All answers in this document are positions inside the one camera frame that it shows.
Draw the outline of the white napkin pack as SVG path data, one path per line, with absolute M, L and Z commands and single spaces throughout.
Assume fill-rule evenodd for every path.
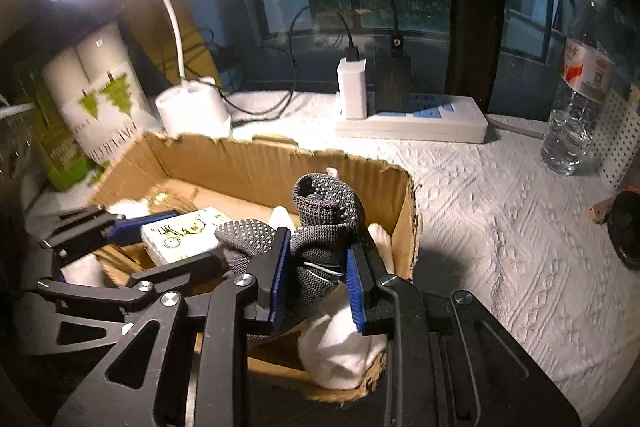
M 231 219 L 214 207 L 142 225 L 141 238 L 154 265 L 170 265 L 200 254 L 213 254 L 220 242 L 215 232 Z

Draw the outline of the brown fuzzy ball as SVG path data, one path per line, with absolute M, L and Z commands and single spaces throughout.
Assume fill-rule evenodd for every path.
M 198 191 L 195 188 L 154 188 L 148 195 L 146 201 L 149 204 L 150 213 L 160 213 L 175 210 L 178 213 L 188 213 L 198 209 L 194 204 L 194 198 Z

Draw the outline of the white knit glove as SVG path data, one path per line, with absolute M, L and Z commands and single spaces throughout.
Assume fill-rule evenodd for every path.
M 299 262 L 297 312 L 303 319 L 297 352 L 311 380 L 330 390 L 358 388 L 386 348 L 384 336 L 362 335 L 352 321 L 344 277 L 347 248 L 358 225 L 331 209 L 324 216 L 300 216 L 293 231 L 291 251 Z

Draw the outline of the grey dotted sock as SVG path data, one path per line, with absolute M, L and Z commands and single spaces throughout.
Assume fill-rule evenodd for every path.
M 283 285 L 283 319 L 274 331 L 283 334 L 302 323 L 344 279 L 347 249 L 366 228 L 357 193 L 326 173 L 308 173 L 293 188 L 292 202 L 300 227 L 290 239 L 290 267 Z M 254 218 L 227 221 L 215 231 L 224 259 L 235 274 L 268 254 L 277 229 Z

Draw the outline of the green snack package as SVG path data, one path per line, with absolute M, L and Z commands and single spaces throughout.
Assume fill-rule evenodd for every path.
M 103 169 L 86 155 L 61 112 L 89 86 L 75 51 L 50 62 L 30 54 L 13 66 L 12 74 L 17 101 L 35 105 L 35 150 L 48 181 L 59 192 L 82 181 L 97 184 Z

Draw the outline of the open cardboard box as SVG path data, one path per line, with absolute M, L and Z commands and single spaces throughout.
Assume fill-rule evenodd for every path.
M 111 165 L 91 193 L 90 204 L 106 207 L 123 199 L 146 199 L 154 188 L 195 188 L 198 209 L 214 207 L 231 219 L 267 221 L 272 208 L 283 206 L 299 225 L 292 204 L 295 182 L 304 174 L 334 168 L 358 194 L 367 225 L 382 225 L 390 234 L 396 273 L 412 274 L 418 257 L 420 219 L 410 174 L 384 160 L 347 155 L 341 150 L 302 150 L 281 144 L 232 139 L 212 140 L 184 134 L 171 140 L 147 133 Z M 151 268 L 141 246 L 105 247 L 98 257 L 111 279 L 124 283 L 129 274 Z M 329 390 L 312 382 L 297 355 L 299 331 L 248 348 L 250 375 L 321 402 L 344 403 L 365 397 L 378 387 L 386 355 L 379 355 L 356 389 Z

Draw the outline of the white embossed table cloth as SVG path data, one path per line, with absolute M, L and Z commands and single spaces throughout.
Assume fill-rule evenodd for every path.
M 477 295 L 558 384 L 588 426 L 639 421 L 639 275 L 588 209 L 594 174 L 564 178 L 540 160 L 540 121 L 499 117 L 480 145 L 350 139 L 332 98 L 297 95 L 283 118 L 235 138 L 280 134 L 405 168 L 423 228 L 416 275 L 429 291 Z

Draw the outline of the paper cup pack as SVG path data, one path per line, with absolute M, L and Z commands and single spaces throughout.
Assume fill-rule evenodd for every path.
M 96 165 L 110 165 L 142 133 L 160 127 L 115 23 L 53 57 L 42 75 L 65 124 Z

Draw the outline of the black round lid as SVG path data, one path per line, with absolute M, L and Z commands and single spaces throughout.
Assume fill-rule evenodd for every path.
M 605 219 L 617 257 L 634 271 L 638 271 L 640 265 L 639 200 L 640 195 L 636 192 L 620 192 L 615 196 Z

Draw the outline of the yellow curtain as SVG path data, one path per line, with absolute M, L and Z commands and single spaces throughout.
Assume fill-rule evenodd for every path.
M 212 55 L 213 31 L 198 26 L 183 0 L 170 0 L 178 20 L 186 78 L 213 77 L 221 83 Z M 174 31 L 162 0 L 124 0 L 118 23 L 140 49 L 141 65 L 151 64 L 148 74 L 160 74 L 171 86 L 180 82 Z

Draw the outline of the white power strip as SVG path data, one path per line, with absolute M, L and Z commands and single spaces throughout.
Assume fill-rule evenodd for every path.
M 366 119 L 337 117 L 335 131 L 349 138 L 482 144 L 488 121 L 472 98 L 413 93 L 408 113 L 380 112 Z

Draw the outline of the white usb charger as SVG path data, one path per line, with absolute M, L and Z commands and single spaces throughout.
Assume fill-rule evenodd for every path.
M 342 116 L 348 120 L 366 119 L 366 61 L 349 61 L 343 57 L 338 63 L 336 73 Z

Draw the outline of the white perforated basket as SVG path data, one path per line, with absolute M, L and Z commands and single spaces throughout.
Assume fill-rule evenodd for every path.
M 608 92 L 590 147 L 594 168 L 611 190 L 639 186 L 639 103 Z

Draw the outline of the dark power adapter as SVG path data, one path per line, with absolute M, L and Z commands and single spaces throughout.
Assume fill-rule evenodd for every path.
M 409 112 L 411 58 L 402 35 L 391 35 L 390 48 L 376 54 L 373 82 L 376 113 Z

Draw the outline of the clear water bottle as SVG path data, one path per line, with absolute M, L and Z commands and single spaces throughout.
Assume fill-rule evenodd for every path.
M 567 31 L 560 81 L 541 144 L 544 165 L 570 176 L 582 163 L 614 77 L 615 63 L 599 37 L 606 0 L 582 0 Z

